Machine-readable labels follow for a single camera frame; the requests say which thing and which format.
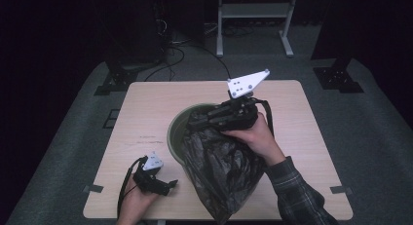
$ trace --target bowl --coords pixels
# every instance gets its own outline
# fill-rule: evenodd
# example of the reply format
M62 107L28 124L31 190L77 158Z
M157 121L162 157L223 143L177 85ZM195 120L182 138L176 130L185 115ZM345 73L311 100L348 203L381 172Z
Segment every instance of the bowl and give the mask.
M186 131L186 124L188 123L188 118L191 112L194 110L199 110L200 112L206 112L213 108L216 104L213 103L201 103L190 106L175 116L168 128L168 148L172 156L179 162L183 167L185 162L183 160L182 145L183 145L183 135Z

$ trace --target tape mark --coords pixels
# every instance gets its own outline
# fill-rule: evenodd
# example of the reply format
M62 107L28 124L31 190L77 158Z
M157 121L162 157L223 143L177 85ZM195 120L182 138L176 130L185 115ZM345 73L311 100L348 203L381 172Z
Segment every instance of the tape mark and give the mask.
M96 193L101 193L103 191L103 186L99 185L86 185L85 188L83 188L84 193L90 193L90 192L96 192Z
M120 111L121 109L111 109L102 128L109 129L109 130L112 130L113 128L115 128L116 120L118 119L118 115Z
M331 193L332 194L339 194L339 193L345 193L347 196L353 194L353 190L349 187L344 187L344 186L334 186L330 187Z

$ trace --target table surface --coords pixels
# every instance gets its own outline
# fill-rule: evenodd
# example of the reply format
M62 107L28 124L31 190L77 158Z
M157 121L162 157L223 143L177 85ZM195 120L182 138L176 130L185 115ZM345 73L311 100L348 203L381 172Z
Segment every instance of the table surface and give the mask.
M103 190L89 194L84 215L116 218L118 196L128 168L136 159L155 151L164 162L157 178L179 181L168 196L160 197L149 208L144 218L212 220L182 166L170 153L167 132L179 112L198 103L228 100L227 90L223 81L132 83L94 180L94 185L103 186ZM254 97L270 103L280 148L292 157L304 179L325 197L325 209L338 220L352 218L346 194L332 194L330 190L341 186L341 182L301 84L263 81L254 90ZM263 107L257 106L265 114ZM232 219L281 219L277 195L266 174Z

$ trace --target human hand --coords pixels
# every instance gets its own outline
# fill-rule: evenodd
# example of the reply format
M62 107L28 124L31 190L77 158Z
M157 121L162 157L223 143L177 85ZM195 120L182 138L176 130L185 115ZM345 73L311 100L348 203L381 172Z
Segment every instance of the human hand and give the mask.
M143 193L140 191L132 176L125 188L125 193L127 195L122 201L117 225L135 225L159 196L155 193Z
M248 130L223 131L222 133L236 137L246 143L258 156L264 158L268 166L275 165L285 160L285 155L280 149L268 128L265 117L258 112L258 119Z

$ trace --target sleeve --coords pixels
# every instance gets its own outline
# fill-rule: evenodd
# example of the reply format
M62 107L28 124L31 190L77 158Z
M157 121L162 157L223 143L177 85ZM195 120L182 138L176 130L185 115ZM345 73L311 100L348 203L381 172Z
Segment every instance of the sleeve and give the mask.
M338 224L324 209L324 197L301 176L291 157L265 170L278 196L282 221L286 224Z

